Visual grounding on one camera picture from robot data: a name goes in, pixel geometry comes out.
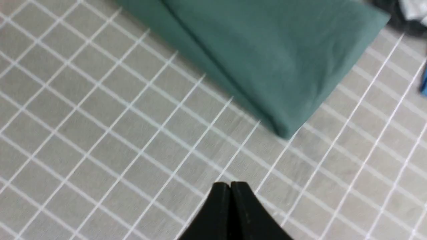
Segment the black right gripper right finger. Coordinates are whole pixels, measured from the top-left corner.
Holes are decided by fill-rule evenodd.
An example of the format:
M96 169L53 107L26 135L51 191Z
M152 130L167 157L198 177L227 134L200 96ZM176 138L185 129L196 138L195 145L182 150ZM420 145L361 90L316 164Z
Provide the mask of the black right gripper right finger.
M291 240L253 193L247 182L231 183L231 240Z

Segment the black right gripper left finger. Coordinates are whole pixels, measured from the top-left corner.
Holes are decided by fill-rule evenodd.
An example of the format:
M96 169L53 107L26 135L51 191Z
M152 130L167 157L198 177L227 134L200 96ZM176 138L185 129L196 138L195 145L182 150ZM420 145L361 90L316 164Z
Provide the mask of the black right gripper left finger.
M226 240L231 190L228 184L216 182L180 240Z

